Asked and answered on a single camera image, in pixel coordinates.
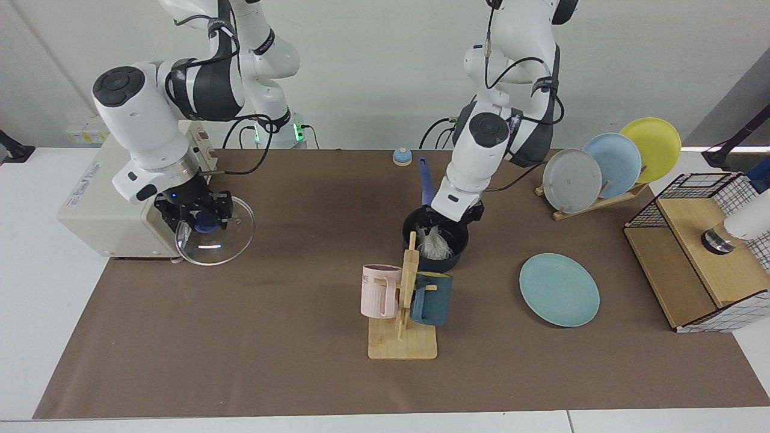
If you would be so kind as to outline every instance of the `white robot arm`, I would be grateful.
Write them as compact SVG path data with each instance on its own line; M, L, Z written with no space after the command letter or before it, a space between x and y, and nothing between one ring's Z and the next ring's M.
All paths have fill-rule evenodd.
M577 3L487 0L495 18L490 17L487 45L477 45L465 56L466 72L479 90L457 120L452 161L431 204L438 213L460 221L480 202L503 160L533 166L546 157L558 122L554 108L560 56L551 25L569 20ZM513 107L511 84L531 86L525 110Z
M96 80L96 108L131 155L113 184L132 203L161 193L191 226L205 210L225 228L229 193L209 191L178 120L241 119L248 99L271 147L296 146L296 115L271 79L295 75L299 56L267 24L259 0L161 0L161 6L177 25L206 29L212 57L141 62Z

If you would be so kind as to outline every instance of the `gray plate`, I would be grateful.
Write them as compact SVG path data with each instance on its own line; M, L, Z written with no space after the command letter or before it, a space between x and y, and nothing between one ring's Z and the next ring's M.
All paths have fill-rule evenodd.
M580 149L564 149L545 166L543 190L545 198L556 210L565 213L583 212L599 197L599 164Z

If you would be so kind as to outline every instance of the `green indicator light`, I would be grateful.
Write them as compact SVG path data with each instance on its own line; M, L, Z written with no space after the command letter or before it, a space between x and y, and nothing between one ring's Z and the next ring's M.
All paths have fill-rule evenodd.
M305 140L305 132L302 130L302 127L296 123L294 124L294 136L298 142Z

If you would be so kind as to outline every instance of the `pink mug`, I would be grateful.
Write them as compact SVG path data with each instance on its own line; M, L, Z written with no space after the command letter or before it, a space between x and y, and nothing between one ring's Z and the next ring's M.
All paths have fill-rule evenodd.
M398 313L401 268L387 264L367 264L361 283L361 314L373 319L391 319Z

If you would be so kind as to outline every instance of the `wooden box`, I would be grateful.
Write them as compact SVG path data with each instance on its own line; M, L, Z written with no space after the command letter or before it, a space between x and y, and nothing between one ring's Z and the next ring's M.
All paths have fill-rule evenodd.
M686 174L624 232L677 332L731 332L770 314L770 235L719 256L701 235L758 194L740 174Z

